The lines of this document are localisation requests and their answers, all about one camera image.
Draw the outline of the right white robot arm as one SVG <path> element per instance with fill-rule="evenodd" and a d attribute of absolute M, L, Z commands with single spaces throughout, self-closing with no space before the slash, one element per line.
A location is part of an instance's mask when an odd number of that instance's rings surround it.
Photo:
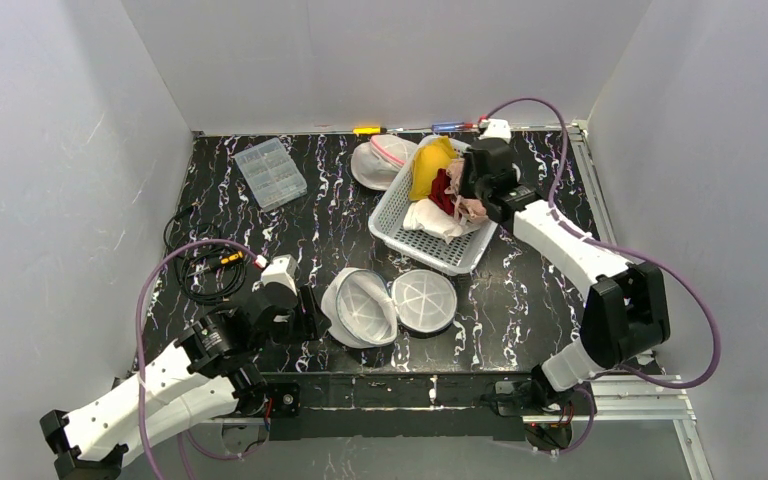
<path fill-rule="evenodd" d="M 519 178 L 513 160 L 502 139 L 474 142 L 458 192 L 480 201 L 490 220 L 536 249 L 583 295 L 578 339 L 532 371 L 540 393 L 561 393 L 669 339 L 664 275 L 651 262 L 633 263 L 593 244 Z"/>

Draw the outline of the red bra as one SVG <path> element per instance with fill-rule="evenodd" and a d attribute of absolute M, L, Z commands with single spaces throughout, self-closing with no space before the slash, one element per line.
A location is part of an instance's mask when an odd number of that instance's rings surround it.
<path fill-rule="evenodd" d="M 450 177 L 445 169 L 439 169 L 437 176 L 431 184 L 431 191 L 428 199 L 431 200 L 441 211 L 453 217 L 455 215 L 455 200 L 448 192 L 450 187 Z"/>

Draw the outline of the white mesh bag blue zipper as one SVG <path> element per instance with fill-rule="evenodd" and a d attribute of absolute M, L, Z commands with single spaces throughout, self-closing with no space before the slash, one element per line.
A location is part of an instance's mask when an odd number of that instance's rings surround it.
<path fill-rule="evenodd" d="M 457 293 L 431 270 L 410 270 L 388 283 L 374 271 L 347 267 L 327 287 L 321 308 L 330 336 L 369 349 L 393 343 L 401 327 L 420 335 L 445 330 L 454 320 Z"/>

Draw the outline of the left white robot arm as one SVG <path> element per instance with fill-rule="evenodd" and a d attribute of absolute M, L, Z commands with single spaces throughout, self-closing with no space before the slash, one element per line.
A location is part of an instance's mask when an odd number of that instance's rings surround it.
<path fill-rule="evenodd" d="M 309 286 L 271 283 L 209 310 L 105 395 L 41 418 L 57 477 L 116 479 L 147 447 L 205 420 L 266 417 L 287 390 L 267 383 L 255 356 L 268 343 L 317 340 L 330 326 Z"/>

